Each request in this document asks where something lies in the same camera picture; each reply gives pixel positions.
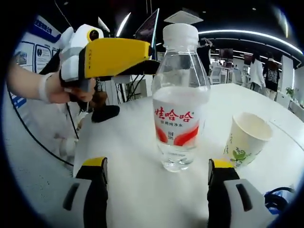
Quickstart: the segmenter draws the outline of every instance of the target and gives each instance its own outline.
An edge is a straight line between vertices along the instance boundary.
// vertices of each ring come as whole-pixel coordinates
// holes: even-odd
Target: plastic bottle
[[[210,84],[196,52],[199,35],[194,26],[168,25],[163,39],[166,53],[152,82],[154,122],[161,161],[177,172],[194,160]]]

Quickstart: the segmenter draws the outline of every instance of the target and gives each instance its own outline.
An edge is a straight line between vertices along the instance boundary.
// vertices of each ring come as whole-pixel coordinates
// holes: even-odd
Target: white table
[[[152,99],[122,104],[120,114],[93,124],[87,115],[76,149],[74,173],[84,160],[108,157],[110,228],[190,228],[208,218],[208,159],[222,155],[232,115],[242,111],[270,123],[273,139],[248,166],[238,169],[261,193],[296,187],[304,168],[304,123],[280,104],[235,84],[213,85],[207,120],[194,163],[166,171],[155,145]]]

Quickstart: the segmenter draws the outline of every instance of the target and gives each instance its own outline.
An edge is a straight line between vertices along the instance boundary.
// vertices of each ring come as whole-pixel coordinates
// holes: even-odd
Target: human hand
[[[80,100],[84,102],[89,102],[92,100],[94,94],[95,79],[90,79],[90,89],[89,92],[84,92],[80,88],[69,88],[70,93],[77,96]],[[59,72],[54,73],[47,79],[46,82],[46,92],[50,103],[67,103],[70,101],[69,93],[65,91],[60,84]]]

